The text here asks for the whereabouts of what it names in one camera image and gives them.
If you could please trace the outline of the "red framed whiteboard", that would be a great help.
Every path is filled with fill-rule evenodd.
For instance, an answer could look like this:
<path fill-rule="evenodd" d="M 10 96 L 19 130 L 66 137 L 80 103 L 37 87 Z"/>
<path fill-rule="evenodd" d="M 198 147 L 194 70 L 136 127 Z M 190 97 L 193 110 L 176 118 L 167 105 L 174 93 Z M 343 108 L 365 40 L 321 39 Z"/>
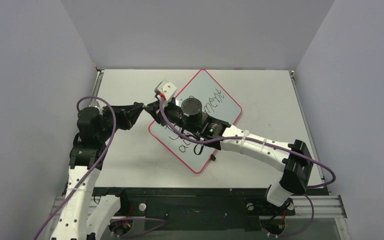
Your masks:
<path fill-rule="evenodd" d="M 204 113 L 226 121 L 230 124 L 236 122 L 242 114 L 242 107 L 233 97 L 206 71 L 199 70 L 181 88 L 175 96 L 175 103 L 181 106 L 183 100 L 196 98 L 202 103 Z M 168 126 L 161 126 L 153 121 L 148 127 L 149 133 L 165 146 L 176 158 L 185 164 L 193 173 L 199 174 L 211 160 L 215 149 L 203 147 L 182 139 Z"/>

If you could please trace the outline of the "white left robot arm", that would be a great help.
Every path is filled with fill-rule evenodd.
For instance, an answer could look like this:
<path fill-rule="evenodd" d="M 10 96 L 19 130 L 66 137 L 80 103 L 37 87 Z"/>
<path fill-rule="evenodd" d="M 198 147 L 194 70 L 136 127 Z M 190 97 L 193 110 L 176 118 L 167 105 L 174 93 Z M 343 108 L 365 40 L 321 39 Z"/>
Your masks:
<path fill-rule="evenodd" d="M 99 240 L 114 214 L 123 215 L 129 201 L 106 195 L 89 214 L 90 203 L 105 156 L 117 130 L 130 130 L 144 109 L 143 103 L 88 106 L 77 113 L 78 133 L 69 154 L 68 184 L 51 240 Z"/>

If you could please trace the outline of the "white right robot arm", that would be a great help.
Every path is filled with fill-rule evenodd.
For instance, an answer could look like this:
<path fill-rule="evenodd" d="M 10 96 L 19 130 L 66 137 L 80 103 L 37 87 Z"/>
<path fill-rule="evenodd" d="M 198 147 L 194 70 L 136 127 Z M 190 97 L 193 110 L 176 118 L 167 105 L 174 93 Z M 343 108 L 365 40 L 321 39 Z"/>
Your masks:
<path fill-rule="evenodd" d="M 307 145 L 301 140 L 279 142 L 251 134 L 203 111 L 196 98 L 157 100 L 144 107 L 156 123 L 169 127 L 180 138 L 218 151 L 229 151 L 261 161 L 282 173 L 262 199 L 263 209 L 276 213 L 292 195 L 304 195 L 314 166 Z"/>

